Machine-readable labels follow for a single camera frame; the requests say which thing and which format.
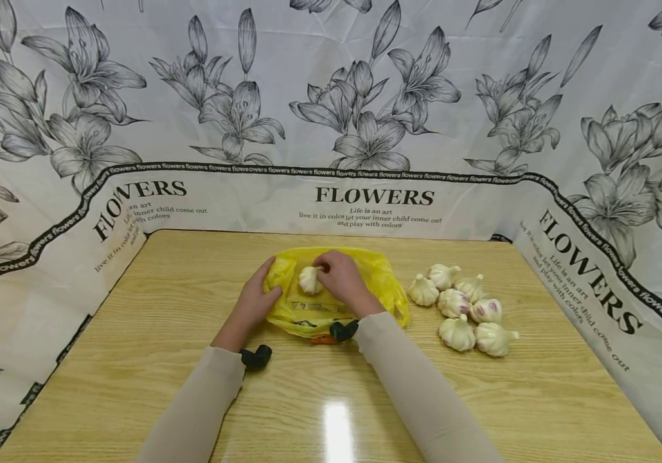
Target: hand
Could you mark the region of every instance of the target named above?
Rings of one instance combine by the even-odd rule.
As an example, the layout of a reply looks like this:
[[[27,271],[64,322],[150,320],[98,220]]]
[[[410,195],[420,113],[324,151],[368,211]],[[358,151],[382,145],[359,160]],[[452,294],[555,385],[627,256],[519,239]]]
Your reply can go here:
[[[330,250],[318,255],[312,265],[323,268],[322,271],[318,270],[318,281],[331,296],[346,304],[360,320],[385,311],[374,294],[367,289],[351,255]]]
[[[273,256],[267,259],[267,262],[264,262],[244,284],[233,311],[210,343],[211,346],[239,352],[244,348],[253,328],[267,317],[274,303],[282,296],[282,288],[278,286],[264,293],[264,278],[272,263],[274,263]]]

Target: table surface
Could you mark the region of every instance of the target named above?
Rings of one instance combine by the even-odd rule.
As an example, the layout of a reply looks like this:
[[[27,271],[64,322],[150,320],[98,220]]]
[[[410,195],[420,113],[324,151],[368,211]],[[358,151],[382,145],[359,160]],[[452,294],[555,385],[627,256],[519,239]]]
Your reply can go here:
[[[411,304],[410,338],[447,377],[503,458],[662,462],[662,445],[515,248],[495,242],[165,230],[155,233],[0,452],[0,463],[131,462],[269,255],[305,246],[384,253],[404,287],[432,264],[485,275],[521,333],[503,359],[444,347],[435,309]],[[211,462],[421,462],[356,350],[266,326],[267,369],[247,374]]]

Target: right hand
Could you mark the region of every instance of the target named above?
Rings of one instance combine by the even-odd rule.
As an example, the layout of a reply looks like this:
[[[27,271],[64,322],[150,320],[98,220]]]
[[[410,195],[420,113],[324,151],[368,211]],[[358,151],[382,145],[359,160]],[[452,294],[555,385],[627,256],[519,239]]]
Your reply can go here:
[[[337,301],[346,304],[360,320],[385,311],[374,294],[367,289],[351,255],[330,250],[318,255],[312,266],[323,268],[318,270],[318,281]]]

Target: white garlic bulb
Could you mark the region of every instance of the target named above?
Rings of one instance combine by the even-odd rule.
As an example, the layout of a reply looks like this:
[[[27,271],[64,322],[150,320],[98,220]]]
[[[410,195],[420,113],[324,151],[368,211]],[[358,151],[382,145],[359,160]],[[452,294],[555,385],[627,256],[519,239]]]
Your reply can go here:
[[[457,283],[454,283],[454,287],[465,293],[465,296],[467,296],[472,304],[486,297],[483,289],[482,275],[459,278],[457,279]]]
[[[501,325],[503,308],[497,299],[481,299],[477,301],[470,311],[470,317],[476,323],[491,322]]]
[[[318,281],[318,268],[316,267],[303,268],[300,277],[298,277],[298,283],[300,289],[309,296],[318,294],[323,290],[323,285]]]
[[[439,289],[436,288],[434,282],[419,273],[408,288],[408,295],[416,305],[429,307],[439,297]]]
[[[497,323],[480,323],[474,329],[474,337],[477,339],[478,350],[492,357],[503,357],[508,354],[508,345],[511,341],[518,340],[519,334],[515,331],[507,331]]]
[[[429,268],[427,273],[427,278],[434,282],[439,291],[444,291],[444,289],[449,289],[454,286],[454,277],[457,276],[457,273],[460,272],[462,268],[454,265],[453,267],[447,267],[444,264],[435,264],[432,268]]]
[[[448,318],[459,318],[461,314],[470,311],[470,304],[467,296],[462,291],[449,288],[439,294],[439,301],[436,303],[442,315]]]
[[[444,320],[439,325],[439,337],[442,338],[444,345],[460,352],[472,349],[476,342],[476,337],[467,323],[465,314],[459,315],[459,318]]]

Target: beige sleeve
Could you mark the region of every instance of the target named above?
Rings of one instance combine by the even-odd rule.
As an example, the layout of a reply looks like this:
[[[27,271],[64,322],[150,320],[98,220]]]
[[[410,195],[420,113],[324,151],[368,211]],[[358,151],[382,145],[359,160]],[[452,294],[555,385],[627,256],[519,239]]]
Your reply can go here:
[[[362,318],[354,338],[427,463],[503,463],[467,406],[390,313]]]
[[[206,463],[244,381],[239,354],[208,347],[146,438],[136,463]]]

